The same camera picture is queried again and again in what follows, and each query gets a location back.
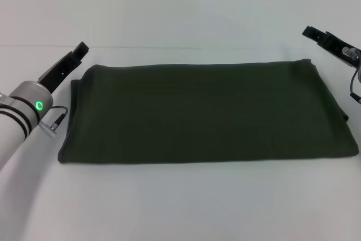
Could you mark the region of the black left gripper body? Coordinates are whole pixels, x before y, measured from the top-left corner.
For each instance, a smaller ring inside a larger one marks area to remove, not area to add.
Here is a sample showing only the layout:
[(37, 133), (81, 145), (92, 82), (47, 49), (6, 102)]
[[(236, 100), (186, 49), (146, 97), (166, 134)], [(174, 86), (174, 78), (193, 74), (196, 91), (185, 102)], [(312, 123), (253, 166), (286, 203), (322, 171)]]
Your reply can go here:
[(64, 79), (75, 70), (82, 60), (82, 54), (69, 52), (46, 71), (38, 80), (50, 93), (53, 93)]

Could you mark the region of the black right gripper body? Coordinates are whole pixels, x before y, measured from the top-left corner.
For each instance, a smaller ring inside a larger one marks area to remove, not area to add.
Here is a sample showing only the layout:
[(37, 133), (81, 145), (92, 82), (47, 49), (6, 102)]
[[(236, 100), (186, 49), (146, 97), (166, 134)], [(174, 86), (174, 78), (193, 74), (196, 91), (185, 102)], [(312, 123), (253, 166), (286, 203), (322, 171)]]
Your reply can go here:
[(345, 54), (342, 50), (346, 47), (351, 50), (354, 46), (344, 42), (332, 33), (326, 32), (326, 39), (323, 43), (323, 49), (332, 54), (339, 60), (343, 61), (350, 67), (357, 68), (360, 64), (360, 57), (356, 57), (356, 53)]

